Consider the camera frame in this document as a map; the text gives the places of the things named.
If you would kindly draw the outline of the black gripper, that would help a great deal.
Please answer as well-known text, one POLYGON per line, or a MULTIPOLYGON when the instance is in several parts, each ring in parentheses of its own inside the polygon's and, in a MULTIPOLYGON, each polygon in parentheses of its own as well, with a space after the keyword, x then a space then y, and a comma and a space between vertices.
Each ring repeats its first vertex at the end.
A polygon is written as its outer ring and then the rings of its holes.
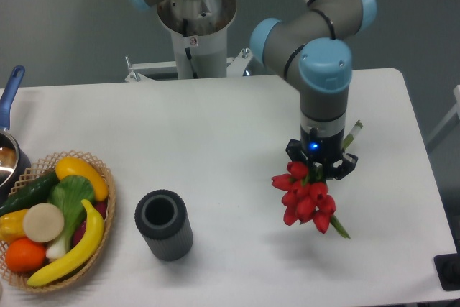
POLYGON ((342 180, 354 171, 359 160, 356 155, 343 154, 344 128, 331 137, 319 137, 316 132, 306 132, 301 127, 300 141, 291 139, 285 148, 287 156, 291 162, 301 162, 309 168, 320 164, 327 180, 342 180))

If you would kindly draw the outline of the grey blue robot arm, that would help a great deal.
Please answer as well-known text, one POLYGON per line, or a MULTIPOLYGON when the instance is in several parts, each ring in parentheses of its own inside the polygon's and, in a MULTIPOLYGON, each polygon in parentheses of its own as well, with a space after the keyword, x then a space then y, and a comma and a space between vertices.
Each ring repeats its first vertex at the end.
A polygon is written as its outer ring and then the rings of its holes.
MULTIPOLYGON (((346 152, 344 126, 352 75, 345 39, 368 26, 375 0, 304 0, 307 12, 290 23, 265 19, 253 30, 249 49, 300 94, 300 139, 287 154, 322 180, 342 179, 357 157, 346 152)), ((227 29, 236 0, 130 0, 141 10, 156 9, 170 32, 178 77, 224 77, 227 29)))

